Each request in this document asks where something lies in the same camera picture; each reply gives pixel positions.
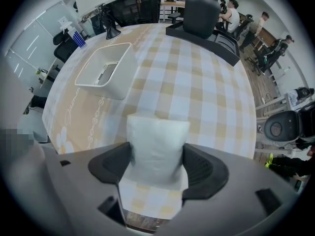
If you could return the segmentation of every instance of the white box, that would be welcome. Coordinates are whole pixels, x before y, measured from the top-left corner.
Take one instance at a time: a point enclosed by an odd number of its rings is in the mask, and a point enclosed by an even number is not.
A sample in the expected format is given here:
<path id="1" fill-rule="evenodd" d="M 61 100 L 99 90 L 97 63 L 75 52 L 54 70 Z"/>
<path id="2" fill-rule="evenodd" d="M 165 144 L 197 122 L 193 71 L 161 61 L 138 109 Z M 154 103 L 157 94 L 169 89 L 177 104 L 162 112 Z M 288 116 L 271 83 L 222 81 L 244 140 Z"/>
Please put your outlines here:
<path id="1" fill-rule="evenodd" d="M 137 68 L 131 43 L 101 47 L 84 64 L 75 85 L 95 95 L 122 100 Z"/>

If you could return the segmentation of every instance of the cable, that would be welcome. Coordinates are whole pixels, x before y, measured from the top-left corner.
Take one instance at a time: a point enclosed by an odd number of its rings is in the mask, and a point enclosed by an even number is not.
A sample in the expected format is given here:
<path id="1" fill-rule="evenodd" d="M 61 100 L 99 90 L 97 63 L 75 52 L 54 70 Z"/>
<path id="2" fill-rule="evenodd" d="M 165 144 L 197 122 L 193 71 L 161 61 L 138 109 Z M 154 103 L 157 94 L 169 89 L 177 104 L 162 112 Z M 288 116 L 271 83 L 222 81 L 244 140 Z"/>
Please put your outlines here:
<path id="1" fill-rule="evenodd" d="M 97 14 L 97 19 L 98 19 L 98 23 L 99 23 L 98 28 L 96 28 L 95 26 L 93 26 L 92 23 L 89 21 L 89 19 L 87 19 L 87 21 L 90 23 L 90 25 L 91 25 L 93 28 L 99 29 L 99 28 L 100 28 L 99 13 Z"/>

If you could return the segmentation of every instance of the desk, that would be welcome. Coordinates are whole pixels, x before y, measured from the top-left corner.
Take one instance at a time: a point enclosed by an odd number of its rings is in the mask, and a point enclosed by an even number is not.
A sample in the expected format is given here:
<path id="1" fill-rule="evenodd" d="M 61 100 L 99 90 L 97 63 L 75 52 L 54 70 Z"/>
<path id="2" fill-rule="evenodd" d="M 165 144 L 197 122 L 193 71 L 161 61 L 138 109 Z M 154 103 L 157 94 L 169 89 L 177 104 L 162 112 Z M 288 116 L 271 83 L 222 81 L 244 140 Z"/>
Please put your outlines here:
<path id="1" fill-rule="evenodd" d="M 162 2 L 163 7 L 163 22 L 165 22 L 165 6 L 185 8 L 185 2 Z"/>
<path id="2" fill-rule="evenodd" d="M 269 47 L 269 45 L 261 37 L 257 37 L 257 38 L 259 41 L 255 44 L 255 48 L 257 47 L 259 43 L 261 43 L 261 46 L 258 47 L 259 51 L 263 46 Z"/>
<path id="3" fill-rule="evenodd" d="M 110 40 L 103 33 L 71 55 L 51 88 L 43 113 L 47 133 L 59 153 L 124 142 L 127 115 L 143 111 L 159 118 L 188 120 L 188 143 L 253 158 L 255 105 L 242 63 L 232 67 L 197 45 L 167 36 L 167 26 L 125 27 Z M 91 95 L 74 85 L 94 50 L 125 42 L 132 43 L 139 68 L 124 100 Z M 122 179 L 120 190 L 129 224 L 133 219 L 128 214 L 164 221 L 181 209 L 180 191 L 157 190 L 128 179 Z M 152 207 L 152 200 L 158 206 Z"/>
<path id="4" fill-rule="evenodd" d="M 60 69 L 59 68 L 54 68 L 54 63 L 56 62 L 57 58 L 54 59 L 54 61 L 52 62 L 52 64 L 50 65 L 49 69 L 48 69 L 48 72 L 47 72 L 47 76 L 44 77 L 44 79 L 41 79 L 41 78 L 38 78 L 39 79 L 39 82 L 41 83 L 40 85 L 40 88 L 44 85 L 45 81 L 46 80 L 49 80 L 48 77 L 49 77 L 49 73 L 52 71 L 52 70 L 56 70 L 58 72 L 60 72 Z"/>

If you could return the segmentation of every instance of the mesh panel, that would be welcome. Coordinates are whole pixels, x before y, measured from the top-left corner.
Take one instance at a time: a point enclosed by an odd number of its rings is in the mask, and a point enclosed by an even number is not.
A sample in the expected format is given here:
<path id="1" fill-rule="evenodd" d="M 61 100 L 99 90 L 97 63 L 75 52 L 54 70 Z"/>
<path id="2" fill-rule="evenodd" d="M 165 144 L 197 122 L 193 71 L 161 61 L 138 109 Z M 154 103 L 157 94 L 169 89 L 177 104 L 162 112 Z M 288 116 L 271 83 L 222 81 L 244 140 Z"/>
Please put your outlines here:
<path id="1" fill-rule="evenodd" d="M 157 23 L 158 5 L 153 6 L 152 0 L 118 0 L 108 6 L 121 27 Z"/>
<path id="2" fill-rule="evenodd" d="M 213 170 L 212 164 L 193 151 L 186 150 L 183 158 L 188 175 L 189 186 L 198 184 L 208 178 Z"/>
<path id="3" fill-rule="evenodd" d="M 126 151 L 125 149 L 117 149 L 115 153 L 112 153 L 110 156 L 104 158 L 102 166 L 121 179 L 130 162 L 130 155 L 130 150 Z"/>

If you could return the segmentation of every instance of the white cushion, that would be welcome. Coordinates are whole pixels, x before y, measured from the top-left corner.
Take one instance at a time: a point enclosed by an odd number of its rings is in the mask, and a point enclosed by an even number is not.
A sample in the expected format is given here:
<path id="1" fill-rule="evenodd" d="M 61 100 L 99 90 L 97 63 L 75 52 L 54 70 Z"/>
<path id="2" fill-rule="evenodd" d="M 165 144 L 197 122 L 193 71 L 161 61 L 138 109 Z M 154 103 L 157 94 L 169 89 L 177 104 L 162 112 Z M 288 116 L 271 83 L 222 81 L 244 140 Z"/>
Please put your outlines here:
<path id="1" fill-rule="evenodd" d="M 181 158 L 188 134 L 188 121 L 128 116 L 127 140 L 132 147 L 132 161 L 124 177 L 150 186 L 182 189 L 185 170 Z"/>

